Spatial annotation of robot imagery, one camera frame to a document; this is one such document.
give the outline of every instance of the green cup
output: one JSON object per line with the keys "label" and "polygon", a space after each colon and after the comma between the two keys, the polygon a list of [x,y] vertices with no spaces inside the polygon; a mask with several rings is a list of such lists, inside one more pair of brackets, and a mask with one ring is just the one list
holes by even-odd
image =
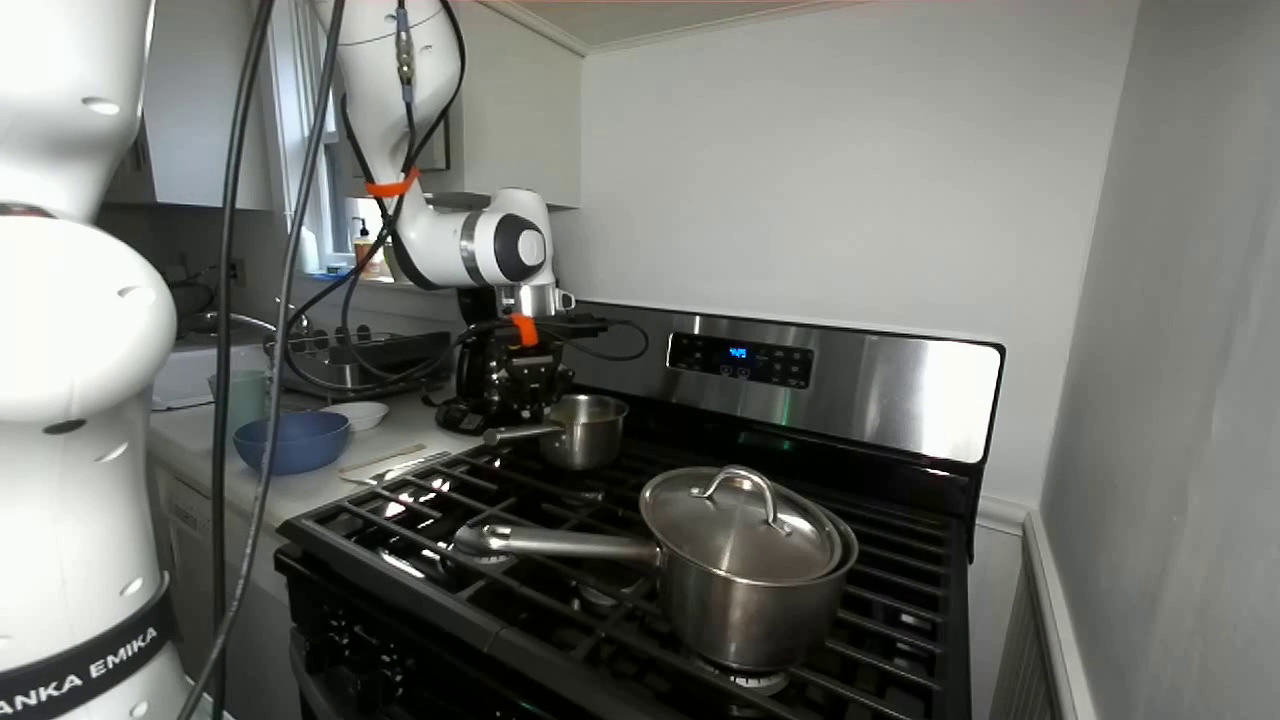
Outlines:
{"label": "green cup", "polygon": [[[218,375],[209,375],[209,392],[218,395]],[[266,418],[266,370],[232,370],[227,392],[227,442],[236,430]]]}

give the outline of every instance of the electrical outlet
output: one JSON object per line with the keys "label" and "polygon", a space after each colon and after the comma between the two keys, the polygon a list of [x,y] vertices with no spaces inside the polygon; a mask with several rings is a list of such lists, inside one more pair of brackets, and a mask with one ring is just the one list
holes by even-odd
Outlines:
{"label": "electrical outlet", "polygon": [[246,277],[244,273],[243,258],[232,258],[232,264],[229,268],[227,268],[227,274],[229,275],[229,279],[233,283],[236,283],[236,287],[248,286],[248,278]]}

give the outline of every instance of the pot lid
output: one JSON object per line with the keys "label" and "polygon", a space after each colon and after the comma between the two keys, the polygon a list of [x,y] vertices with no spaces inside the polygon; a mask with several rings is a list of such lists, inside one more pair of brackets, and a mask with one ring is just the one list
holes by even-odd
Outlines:
{"label": "pot lid", "polygon": [[667,550],[736,579],[810,580],[841,555],[840,533],[817,506],[741,465],[663,473],[645,486],[640,510]]}

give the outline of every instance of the gas stove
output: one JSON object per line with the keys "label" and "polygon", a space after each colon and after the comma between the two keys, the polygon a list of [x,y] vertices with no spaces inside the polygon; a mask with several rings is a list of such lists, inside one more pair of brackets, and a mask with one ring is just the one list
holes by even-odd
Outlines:
{"label": "gas stove", "polygon": [[[614,462],[575,473],[544,462],[536,443],[480,447],[282,525],[292,544],[276,568],[307,712],[969,717],[966,571],[1002,351],[593,311],[641,323],[654,340],[652,357],[616,366],[576,359],[582,389],[631,405]],[[762,356],[759,379],[739,372]],[[646,537],[637,498],[653,475],[731,462],[823,505],[861,547],[828,637],[782,671],[744,674],[691,653],[643,569],[476,556],[453,543],[458,528],[484,523]]]}

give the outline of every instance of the stove control panel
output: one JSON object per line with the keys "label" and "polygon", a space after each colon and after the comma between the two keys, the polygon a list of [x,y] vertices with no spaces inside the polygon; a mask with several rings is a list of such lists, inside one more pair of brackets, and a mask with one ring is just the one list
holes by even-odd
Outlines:
{"label": "stove control panel", "polygon": [[667,366],[805,389],[813,375],[813,350],[705,334],[671,333]]}

